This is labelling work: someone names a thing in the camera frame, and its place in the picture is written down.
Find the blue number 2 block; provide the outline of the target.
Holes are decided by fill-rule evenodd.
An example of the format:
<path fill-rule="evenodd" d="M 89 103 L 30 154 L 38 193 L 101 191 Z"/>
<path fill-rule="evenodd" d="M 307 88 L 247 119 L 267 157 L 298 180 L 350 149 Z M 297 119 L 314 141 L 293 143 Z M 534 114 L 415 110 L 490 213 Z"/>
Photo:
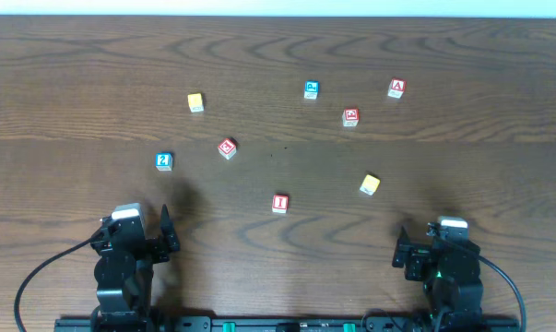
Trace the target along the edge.
<path fill-rule="evenodd" d="M 155 156 L 155 167 L 161 172 L 170 172 L 172 170 L 173 160 L 172 154 L 169 152 L 157 153 Z"/>

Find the red letter I block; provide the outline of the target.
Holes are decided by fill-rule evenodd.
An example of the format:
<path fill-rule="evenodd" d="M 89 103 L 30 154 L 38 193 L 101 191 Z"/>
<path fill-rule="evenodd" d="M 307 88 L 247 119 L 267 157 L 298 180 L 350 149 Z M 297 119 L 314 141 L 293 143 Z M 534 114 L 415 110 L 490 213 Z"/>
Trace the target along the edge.
<path fill-rule="evenodd" d="M 272 212 L 285 214 L 289 207 L 289 197 L 286 195 L 274 195 L 272 199 Z"/>

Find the red letter A block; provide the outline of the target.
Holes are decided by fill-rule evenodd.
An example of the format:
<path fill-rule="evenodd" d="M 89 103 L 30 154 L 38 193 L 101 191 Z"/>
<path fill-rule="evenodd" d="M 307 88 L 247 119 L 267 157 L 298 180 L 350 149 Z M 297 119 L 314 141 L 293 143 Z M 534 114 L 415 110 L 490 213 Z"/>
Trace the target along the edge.
<path fill-rule="evenodd" d="M 401 78 L 392 78 L 388 87 L 387 96 L 400 99 L 406 90 L 407 82 Z"/>

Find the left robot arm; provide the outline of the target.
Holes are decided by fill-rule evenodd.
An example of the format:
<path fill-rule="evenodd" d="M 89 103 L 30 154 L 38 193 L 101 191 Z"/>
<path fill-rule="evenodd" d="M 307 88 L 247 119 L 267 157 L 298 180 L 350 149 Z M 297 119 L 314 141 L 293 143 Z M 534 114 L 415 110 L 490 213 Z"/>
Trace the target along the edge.
<path fill-rule="evenodd" d="M 166 207 L 160 213 L 161 235 L 147 238 L 138 203 L 118 206 L 101 219 L 90 241 L 100 256 L 94 268 L 100 318 L 93 331 L 169 331 L 172 325 L 151 306 L 153 266 L 166 263 L 180 250 L 180 242 Z"/>

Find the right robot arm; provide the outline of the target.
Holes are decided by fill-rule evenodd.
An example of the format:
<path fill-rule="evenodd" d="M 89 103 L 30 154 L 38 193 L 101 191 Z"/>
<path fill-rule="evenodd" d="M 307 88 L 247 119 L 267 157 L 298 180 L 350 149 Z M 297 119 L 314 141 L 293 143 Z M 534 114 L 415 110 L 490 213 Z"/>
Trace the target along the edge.
<path fill-rule="evenodd" d="M 396 240 L 392 266 L 405 279 L 422 284 L 428 314 L 415 314 L 404 331 L 475 331 L 483 325 L 479 247 L 468 239 L 464 219 L 441 216 L 428 225 L 430 244 L 410 240 L 402 228 Z"/>

